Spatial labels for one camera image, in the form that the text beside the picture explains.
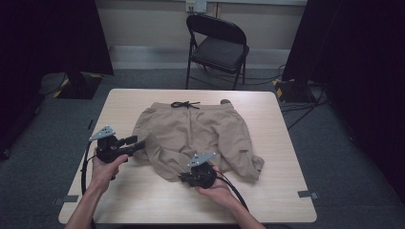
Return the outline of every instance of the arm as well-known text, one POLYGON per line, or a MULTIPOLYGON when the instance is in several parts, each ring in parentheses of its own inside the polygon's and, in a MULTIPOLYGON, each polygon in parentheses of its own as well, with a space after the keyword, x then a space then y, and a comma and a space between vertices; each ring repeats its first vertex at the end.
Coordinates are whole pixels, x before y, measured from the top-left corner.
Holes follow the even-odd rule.
POLYGON ((77 204, 77 207, 66 224, 65 229, 89 228, 97 204, 101 196, 107 191, 111 177, 118 173, 118 166, 127 158, 127 155, 119 156, 115 161, 109 164, 102 162, 96 156, 93 158, 92 181, 90 182, 86 193, 77 204))
POLYGON ((238 221, 242 229, 263 229, 263 226, 256 218, 254 218, 230 192, 228 186, 221 180, 216 179, 214 184, 209 189, 196 187, 197 192, 210 197, 214 202, 228 209, 233 217, 238 221))

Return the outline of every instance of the gray carpet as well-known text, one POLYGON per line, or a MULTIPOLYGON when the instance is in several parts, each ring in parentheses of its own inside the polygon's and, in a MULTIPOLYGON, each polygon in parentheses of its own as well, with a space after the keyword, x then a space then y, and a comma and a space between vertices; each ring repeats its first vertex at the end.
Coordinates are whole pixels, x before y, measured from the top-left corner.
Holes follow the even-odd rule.
MULTIPOLYGON (((193 75, 203 77, 198 70, 193 75)), ((278 70, 247 70, 248 77, 270 78, 278 70)), ((105 76, 93 100, 56 99, 48 95, 40 113, 0 162, 0 228, 63 228, 56 198, 67 195, 84 149, 108 92, 113 88, 183 89, 185 70, 119 70, 105 76)), ((58 85, 63 74, 46 75, 41 92, 58 85)), ((248 84, 268 80, 248 79, 248 84)), ((212 83, 230 89, 217 79, 212 83)), ((217 90, 195 80, 190 89, 217 90)), ((237 90, 273 91, 271 84, 238 85, 237 90)), ((319 88, 313 88, 315 95, 319 88)), ((289 127, 308 109, 280 104, 289 127)), ((318 219, 309 224, 277 224, 267 228, 404 228, 405 209, 373 162, 355 144, 330 103, 316 107, 289 134, 318 219)), ((97 228, 224 228, 220 226, 114 226, 97 228)))

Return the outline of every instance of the person's left hand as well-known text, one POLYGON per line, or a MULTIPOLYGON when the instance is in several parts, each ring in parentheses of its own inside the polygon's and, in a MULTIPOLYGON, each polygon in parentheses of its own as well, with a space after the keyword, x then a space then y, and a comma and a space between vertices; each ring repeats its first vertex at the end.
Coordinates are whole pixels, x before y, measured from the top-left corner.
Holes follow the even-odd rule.
POLYGON ((93 157, 93 174, 90 185, 95 186, 101 193, 105 193, 110 185, 111 178, 118 174, 119 165, 127 159, 127 155, 122 155, 111 163, 105 163, 97 156, 93 157))

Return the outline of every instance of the chair backrest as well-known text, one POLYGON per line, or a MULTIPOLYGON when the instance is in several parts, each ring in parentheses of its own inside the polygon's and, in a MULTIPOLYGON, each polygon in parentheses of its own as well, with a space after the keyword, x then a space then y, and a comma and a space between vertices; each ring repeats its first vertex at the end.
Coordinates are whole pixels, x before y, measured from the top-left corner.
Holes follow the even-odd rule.
POLYGON ((194 32, 197 32, 220 40, 246 45, 245 33, 231 22, 207 15, 192 14, 187 17, 186 23, 192 37, 194 37, 194 32))

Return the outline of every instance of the chair seat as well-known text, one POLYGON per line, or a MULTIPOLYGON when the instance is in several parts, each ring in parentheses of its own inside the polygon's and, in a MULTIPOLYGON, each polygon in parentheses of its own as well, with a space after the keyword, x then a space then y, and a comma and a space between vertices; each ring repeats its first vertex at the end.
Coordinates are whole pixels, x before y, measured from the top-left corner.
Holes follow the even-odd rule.
POLYGON ((220 68, 227 73, 235 73, 244 63, 248 51, 247 47, 244 53, 244 45, 206 37, 192 53, 191 60, 208 67, 220 68))

